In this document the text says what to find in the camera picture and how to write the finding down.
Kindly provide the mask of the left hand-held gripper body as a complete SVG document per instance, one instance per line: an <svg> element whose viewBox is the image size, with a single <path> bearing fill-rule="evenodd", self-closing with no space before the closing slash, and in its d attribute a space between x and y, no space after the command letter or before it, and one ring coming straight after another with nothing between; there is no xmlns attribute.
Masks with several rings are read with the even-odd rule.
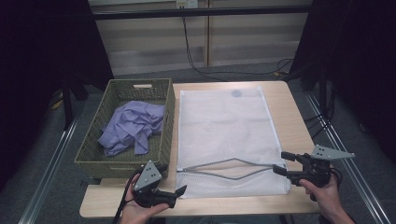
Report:
<svg viewBox="0 0 396 224"><path fill-rule="evenodd" d="M157 170L156 164L153 161L148 161L133 186L134 200L138 205L150 208L157 204L166 203L170 208L175 207L176 194L158 189L162 178L163 175Z"/></svg>

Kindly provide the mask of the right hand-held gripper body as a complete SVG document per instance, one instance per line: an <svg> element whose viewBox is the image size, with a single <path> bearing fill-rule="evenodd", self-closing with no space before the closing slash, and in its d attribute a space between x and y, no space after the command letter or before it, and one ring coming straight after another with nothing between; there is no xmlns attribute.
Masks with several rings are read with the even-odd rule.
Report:
<svg viewBox="0 0 396 224"><path fill-rule="evenodd" d="M316 145L311 153L295 156L295 160L303 166L303 170L293 174L292 184L299 186L300 180L305 179L316 187L322 188L330 182L332 176L331 161L354 157L354 153Z"/></svg>

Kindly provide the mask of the purple garment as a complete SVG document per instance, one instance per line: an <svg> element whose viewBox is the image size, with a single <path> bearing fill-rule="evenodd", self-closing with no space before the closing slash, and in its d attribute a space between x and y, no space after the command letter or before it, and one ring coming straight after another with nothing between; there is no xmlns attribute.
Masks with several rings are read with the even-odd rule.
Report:
<svg viewBox="0 0 396 224"><path fill-rule="evenodd" d="M131 101L115 109L102 127L98 143L107 157L121 154L128 147L135 155L149 153L149 138L163 130L164 105Z"/></svg>

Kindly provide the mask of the white mesh laundry bag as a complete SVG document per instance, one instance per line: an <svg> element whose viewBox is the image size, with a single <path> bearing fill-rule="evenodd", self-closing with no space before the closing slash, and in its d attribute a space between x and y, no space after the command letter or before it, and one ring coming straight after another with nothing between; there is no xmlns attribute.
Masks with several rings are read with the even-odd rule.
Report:
<svg viewBox="0 0 396 224"><path fill-rule="evenodd" d="M289 180L273 172L286 163L260 87L182 91L177 186L185 198L286 194Z"/></svg>

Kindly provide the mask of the green woven plastic basket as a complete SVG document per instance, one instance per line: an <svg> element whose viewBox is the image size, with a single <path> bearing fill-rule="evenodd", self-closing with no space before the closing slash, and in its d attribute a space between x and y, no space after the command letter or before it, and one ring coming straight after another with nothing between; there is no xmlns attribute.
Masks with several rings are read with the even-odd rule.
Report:
<svg viewBox="0 0 396 224"><path fill-rule="evenodd" d="M131 101L163 105L163 131L148 138L149 149L145 155L136 155L132 147L127 147L120 154L108 157L98 139L115 110ZM157 165L167 164L173 139L175 103L176 96L170 78L110 80L75 157L75 164L92 178L127 178L147 161Z"/></svg>

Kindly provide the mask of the person's right hand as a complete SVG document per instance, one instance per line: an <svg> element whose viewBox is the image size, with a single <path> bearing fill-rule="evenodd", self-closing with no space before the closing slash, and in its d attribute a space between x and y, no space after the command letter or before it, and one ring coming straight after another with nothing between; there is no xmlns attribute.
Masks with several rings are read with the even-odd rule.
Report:
<svg viewBox="0 0 396 224"><path fill-rule="evenodd" d="M301 179L300 185L305 189L305 193L313 195L317 199L318 207L323 216L330 219L342 208L336 177L333 175L330 182L322 188L315 186L308 180Z"/></svg>

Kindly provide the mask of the person's left hand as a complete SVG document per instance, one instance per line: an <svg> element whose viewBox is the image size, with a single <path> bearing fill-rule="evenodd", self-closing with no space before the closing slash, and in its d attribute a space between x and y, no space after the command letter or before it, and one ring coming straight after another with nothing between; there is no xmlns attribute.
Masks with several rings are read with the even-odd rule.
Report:
<svg viewBox="0 0 396 224"><path fill-rule="evenodd" d="M146 222L154 215L160 214L162 211L169 208L166 203L157 204L150 208L141 207L134 201L134 195L132 194L133 186L138 180L140 174L133 177L130 183L127 184L128 189L124 200L127 202L123 206L120 224L146 224Z"/></svg>

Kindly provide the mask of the black stand leg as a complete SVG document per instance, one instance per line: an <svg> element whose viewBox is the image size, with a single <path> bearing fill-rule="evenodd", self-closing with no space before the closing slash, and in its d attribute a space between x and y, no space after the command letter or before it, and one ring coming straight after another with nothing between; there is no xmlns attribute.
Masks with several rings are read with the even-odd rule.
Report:
<svg viewBox="0 0 396 224"><path fill-rule="evenodd" d="M67 130L74 120L71 94L74 94L75 98L79 101L86 100L89 94L84 87L84 82L77 77L71 79L64 77L62 79L62 94L65 114L64 130Z"/></svg>

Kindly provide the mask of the black curtain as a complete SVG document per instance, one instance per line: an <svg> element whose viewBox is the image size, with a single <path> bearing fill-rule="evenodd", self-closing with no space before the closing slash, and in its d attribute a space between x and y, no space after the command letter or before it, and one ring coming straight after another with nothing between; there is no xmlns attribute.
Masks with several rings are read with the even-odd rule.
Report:
<svg viewBox="0 0 396 224"><path fill-rule="evenodd" d="M396 0L312 0L290 71L332 82L396 163Z"/></svg>
<svg viewBox="0 0 396 224"><path fill-rule="evenodd" d="M0 0L0 191L58 90L88 97L113 73L88 0Z"/></svg>

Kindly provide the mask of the black horizontal metal bar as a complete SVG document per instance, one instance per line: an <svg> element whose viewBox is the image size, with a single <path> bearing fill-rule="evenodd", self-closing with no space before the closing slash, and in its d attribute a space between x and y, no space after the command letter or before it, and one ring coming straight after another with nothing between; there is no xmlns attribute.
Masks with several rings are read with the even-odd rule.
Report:
<svg viewBox="0 0 396 224"><path fill-rule="evenodd" d="M255 14L289 14L306 13L311 6L275 6L275 7L214 7L214 8L187 8L164 9L143 11L97 12L92 17L95 20L128 20L128 19L154 19L175 17L201 17L201 16L231 16Z"/></svg>

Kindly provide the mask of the aluminium floor rail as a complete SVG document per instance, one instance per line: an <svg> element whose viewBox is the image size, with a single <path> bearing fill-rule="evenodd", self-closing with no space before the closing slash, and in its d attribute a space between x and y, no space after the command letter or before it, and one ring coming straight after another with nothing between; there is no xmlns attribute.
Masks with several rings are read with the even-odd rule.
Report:
<svg viewBox="0 0 396 224"><path fill-rule="evenodd" d="M64 153L78 126L78 118L74 118L71 124L63 131L62 137L54 150L47 169L40 179L40 182L33 194L30 202L24 209L18 224L35 224L39 211L50 190L50 185L56 175L59 165L64 157Z"/></svg>
<svg viewBox="0 0 396 224"><path fill-rule="evenodd" d="M315 114L319 116L319 123L322 126L324 132L326 133L327 138L330 140L332 147L336 150L347 152L347 148L340 139L337 131L334 129L332 124L320 114L319 102L316 96L313 93L309 92L306 94L306 98ZM346 172L348 173L355 188L357 189L366 207L368 208L370 214L374 218L375 223L391 224L391 221L386 214L381 202L377 199L374 192L367 184L356 163L352 159L342 159L342 163L346 168Z"/></svg>

